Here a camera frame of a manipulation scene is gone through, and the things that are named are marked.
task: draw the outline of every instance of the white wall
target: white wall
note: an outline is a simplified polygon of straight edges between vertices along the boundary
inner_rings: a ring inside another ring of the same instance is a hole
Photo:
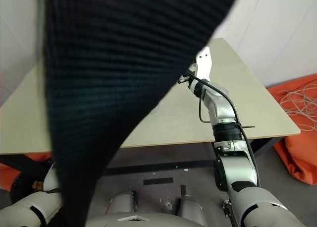
[[[317,72],[317,0],[237,0],[223,37],[266,86]]]
[[[37,0],[0,0],[2,101],[36,63],[36,11]],[[316,73],[317,0],[237,0],[213,37],[266,86]]]
[[[0,0],[0,105],[36,63],[37,0]]]

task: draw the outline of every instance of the gray floor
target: gray floor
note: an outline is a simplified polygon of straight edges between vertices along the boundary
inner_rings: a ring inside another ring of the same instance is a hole
[[[196,159],[200,155],[208,158],[206,154],[208,148],[206,144],[179,146],[173,151],[168,151],[167,147],[161,147],[161,152],[156,153],[156,158],[152,157],[151,153],[137,157],[130,153],[130,158],[129,154],[119,153],[113,163],[115,163],[115,166],[120,166],[120,160],[123,160],[123,165],[128,166],[134,162],[139,163],[144,159],[147,162],[153,162],[152,158],[155,158],[154,162],[159,163],[163,162],[164,159],[165,161],[173,160],[177,155],[181,157],[182,161],[186,160],[186,156],[190,156],[190,159],[192,156]],[[293,179],[273,148],[258,157],[257,163],[262,187],[271,191],[307,227],[317,227],[317,186],[309,186]],[[144,179],[162,177],[172,177],[173,183],[143,185]],[[174,209],[170,209],[170,204],[175,203],[175,200],[180,197],[180,185],[186,185],[187,194],[195,197],[201,204],[208,226],[231,226],[229,219],[224,217],[221,209],[222,201],[227,196],[216,188],[212,169],[173,170],[105,176],[97,184],[89,218],[103,215],[107,210],[107,204],[111,197],[120,191],[129,189],[136,190],[138,193],[140,212],[173,213]]]

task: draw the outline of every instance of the black metal frame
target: black metal frame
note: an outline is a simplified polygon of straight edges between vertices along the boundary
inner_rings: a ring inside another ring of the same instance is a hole
[[[283,137],[273,137],[265,139],[255,139],[251,142],[252,149],[255,157],[261,155],[268,148],[272,147],[276,142],[281,140]],[[17,169],[23,173],[26,173],[34,178],[43,180],[47,168],[40,163],[33,161],[29,157],[18,154],[18,155],[0,155],[0,163],[8,165],[14,169]],[[147,164],[138,166],[127,166],[127,167],[114,167],[107,168],[103,175],[118,175],[118,174],[129,174],[129,173],[140,173],[140,172],[153,172],[153,171],[164,171],[164,170],[176,170],[176,169],[193,169],[193,168],[211,168],[213,167],[213,160],[196,160],[186,162],[173,162],[173,163],[160,163],[160,164]]]

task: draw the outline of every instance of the orange bean bag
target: orange bean bag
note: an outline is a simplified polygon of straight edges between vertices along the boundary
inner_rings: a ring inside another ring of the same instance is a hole
[[[42,154],[27,154],[29,158],[41,162],[51,157],[50,153]],[[14,180],[19,176],[21,172],[15,170],[7,165],[0,164],[0,188],[10,191]]]
[[[312,100],[317,99],[317,74],[302,77],[294,81],[269,88],[268,91],[280,103],[288,92],[298,91],[305,94]],[[303,97],[292,93],[293,101],[282,102],[281,106],[286,110],[302,109],[305,105]],[[309,111],[316,114],[317,105],[310,104]],[[301,114],[291,113],[290,117],[302,130],[300,135],[285,137],[282,141],[274,145],[275,150],[286,165],[290,174],[307,184],[317,184],[317,131],[311,129],[316,128],[316,123]]]

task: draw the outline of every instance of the black cable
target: black cable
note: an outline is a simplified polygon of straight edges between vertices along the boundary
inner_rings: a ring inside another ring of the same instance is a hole
[[[199,119],[202,123],[210,123],[210,121],[205,121],[202,119],[202,97],[199,96]]]
[[[254,165],[254,168],[255,168],[255,170],[256,170],[256,172],[257,172],[257,186],[258,186],[258,187],[261,187],[260,178],[259,178],[259,170],[258,170],[258,166],[257,166],[256,160],[255,160],[255,157],[254,157],[253,150],[252,150],[252,148],[251,148],[251,145],[250,145],[250,142],[249,142],[249,140],[248,140],[248,138],[247,138],[247,135],[245,134],[245,132],[244,132],[242,126],[241,126],[241,123],[240,123],[240,120],[239,120],[239,117],[238,117],[238,113],[237,113],[237,111],[236,111],[236,109],[235,109],[235,106],[234,106],[233,102],[231,101],[231,99],[230,99],[226,94],[224,94],[221,90],[219,90],[218,88],[216,88],[216,87],[210,85],[209,83],[207,83],[207,82],[205,82],[205,81],[199,79],[198,77],[192,75],[191,73],[187,72],[186,75],[189,76],[189,77],[192,77],[193,79],[195,79],[195,80],[197,80],[197,81],[199,81],[199,82],[201,82],[201,83],[203,83],[203,84],[206,85],[207,87],[209,87],[209,88],[215,90],[216,92],[218,92],[219,94],[221,94],[223,97],[225,97],[225,99],[230,103],[230,105],[231,105],[231,107],[232,107],[232,109],[233,109],[234,115],[235,115],[235,117],[236,117],[236,122],[237,122],[237,124],[238,124],[238,127],[239,127],[239,129],[240,129],[240,131],[241,131],[241,134],[242,134],[244,140],[245,140],[246,143],[247,143],[247,147],[248,147],[248,151],[249,151],[249,153],[250,153],[251,160],[252,160],[253,165]]]

